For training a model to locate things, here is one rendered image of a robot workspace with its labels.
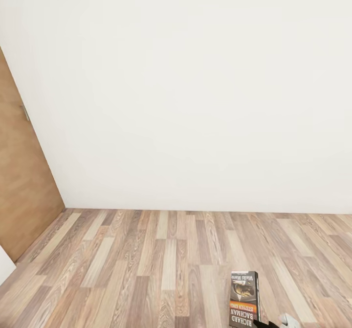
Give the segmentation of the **hardback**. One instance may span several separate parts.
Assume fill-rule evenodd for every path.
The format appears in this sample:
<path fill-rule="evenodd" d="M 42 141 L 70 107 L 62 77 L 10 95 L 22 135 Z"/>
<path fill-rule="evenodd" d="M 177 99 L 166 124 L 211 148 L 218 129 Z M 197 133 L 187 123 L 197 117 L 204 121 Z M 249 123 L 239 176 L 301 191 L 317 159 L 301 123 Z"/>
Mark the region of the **hardback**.
<path fill-rule="evenodd" d="M 229 325 L 258 328 L 253 320 L 261 322 L 258 272 L 232 271 Z"/>

